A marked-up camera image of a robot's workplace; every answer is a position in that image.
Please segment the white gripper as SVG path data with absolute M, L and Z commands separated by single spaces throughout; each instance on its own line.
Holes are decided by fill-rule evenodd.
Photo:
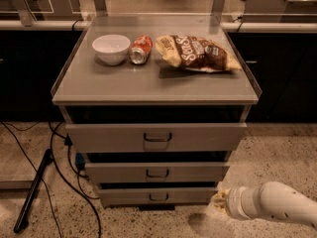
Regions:
M 210 204 L 222 213 L 238 220 L 251 220 L 247 214 L 245 206 L 248 202 L 253 202 L 252 188 L 245 186 L 233 187 L 218 191 L 211 197 Z

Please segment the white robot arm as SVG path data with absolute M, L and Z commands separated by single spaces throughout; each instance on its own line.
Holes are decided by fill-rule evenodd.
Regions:
M 218 191 L 212 196 L 211 205 L 241 221 L 258 218 L 303 224 L 317 230 L 317 202 L 278 181 Z

